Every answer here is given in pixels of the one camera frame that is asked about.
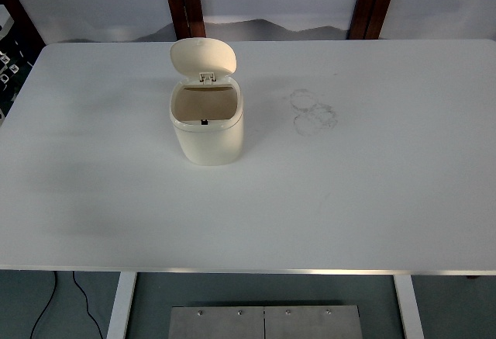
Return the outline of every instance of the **table leg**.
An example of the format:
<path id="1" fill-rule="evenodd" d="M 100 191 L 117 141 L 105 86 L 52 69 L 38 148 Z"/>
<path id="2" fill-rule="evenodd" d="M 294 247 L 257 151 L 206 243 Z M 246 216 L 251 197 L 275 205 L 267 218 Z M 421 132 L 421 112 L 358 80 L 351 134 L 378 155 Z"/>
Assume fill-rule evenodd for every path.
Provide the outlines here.
<path id="1" fill-rule="evenodd" d="M 424 339 L 412 277 L 410 275 L 395 275 L 394 285 L 396 286 L 405 339 Z"/>
<path id="2" fill-rule="evenodd" d="M 129 312 L 133 303 L 136 272 L 121 272 L 115 292 L 114 307 L 110 316 L 107 339 L 125 339 Z"/>

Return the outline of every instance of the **black cable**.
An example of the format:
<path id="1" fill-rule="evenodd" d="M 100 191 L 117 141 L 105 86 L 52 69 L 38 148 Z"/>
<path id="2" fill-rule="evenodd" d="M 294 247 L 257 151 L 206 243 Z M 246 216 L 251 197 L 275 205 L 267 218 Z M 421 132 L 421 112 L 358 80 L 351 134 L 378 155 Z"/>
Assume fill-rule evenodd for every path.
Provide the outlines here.
<path id="1" fill-rule="evenodd" d="M 55 277 L 55 283 L 53 284 L 52 295 L 50 297 L 50 300 L 48 300 L 48 303 L 45 305 L 45 308 L 43 308 L 43 311 L 38 316 L 38 320 L 36 320 L 36 322 L 34 323 L 34 326 L 33 326 L 33 329 L 31 330 L 31 335 L 29 336 L 29 339 L 33 339 L 33 334 L 34 334 L 34 330 L 36 329 L 36 325 L 40 321 L 41 316 L 45 313 L 45 311 L 47 310 L 47 308 L 50 305 L 50 303 L 52 302 L 53 295 L 55 294 L 55 290 L 57 289 L 57 272 L 56 271 L 53 271 L 53 276 Z"/>
<path id="2" fill-rule="evenodd" d="M 98 328 L 98 332 L 100 333 L 100 339 L 103 339 L 102 331 L 100 330 L 100 326 L 98 325 L 98 322 L 96 322 L 95 318 L 91 315 L 89 308 L 88 308 L 88 297 L 86 295 L 86 292 L 84 292 L 83 288 L 79 286 L 78 281 L 76 281 L 76 273 L 72 271 L 72 279 L 74 280 L 74 283 L 76 286 L 81 290 L 81 292 L 84 295 L 84 298 L 86 299 L 86 313 L 90 316 L 90 318 L 95 322 L 96 327 Z"/>

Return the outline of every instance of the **small trash can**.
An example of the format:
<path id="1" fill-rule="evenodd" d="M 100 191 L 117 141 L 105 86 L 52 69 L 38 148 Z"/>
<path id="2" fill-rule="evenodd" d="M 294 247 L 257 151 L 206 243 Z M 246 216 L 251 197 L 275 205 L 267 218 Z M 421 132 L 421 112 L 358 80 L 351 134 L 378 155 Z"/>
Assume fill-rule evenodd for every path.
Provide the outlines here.
<path id="1" fill-rule="evenodd" d="M 170 120 L 186 157 L 204 166 L 228 164 L 243 147 L 243 97 L 231 75 L 236 55 L 226 43 L 187 38 L 170 49 L 175 69 L 186 76 L 170 99 Z"/>

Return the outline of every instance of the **white table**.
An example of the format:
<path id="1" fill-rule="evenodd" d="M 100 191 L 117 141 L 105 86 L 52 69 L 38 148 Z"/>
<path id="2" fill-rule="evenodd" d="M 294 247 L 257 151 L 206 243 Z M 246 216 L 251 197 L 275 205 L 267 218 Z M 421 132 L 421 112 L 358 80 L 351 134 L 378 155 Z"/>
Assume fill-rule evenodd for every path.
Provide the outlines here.
<path id="1" fill-rule="evenodd" d="M 174 135 L 170 45 L 43 50 L 0 129 L 0 268 L 496 275 L 495 42 L 232 43 L 219 167 Z"/>

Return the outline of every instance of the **trash can lid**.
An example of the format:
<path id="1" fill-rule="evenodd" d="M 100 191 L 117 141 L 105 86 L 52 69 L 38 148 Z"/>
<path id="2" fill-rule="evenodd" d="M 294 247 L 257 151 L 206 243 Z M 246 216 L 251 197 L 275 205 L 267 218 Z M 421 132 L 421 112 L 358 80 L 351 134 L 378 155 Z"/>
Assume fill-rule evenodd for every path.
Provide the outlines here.
<path id="1" fill-rule="evenodd" d="M 236 70 L 234 50 L 212 38 L 178 40 L 170 48 L 170 59 L 176 70 L 188 78 L 201 79 L 202 74 L 212 73 L 219 79 Z"/>

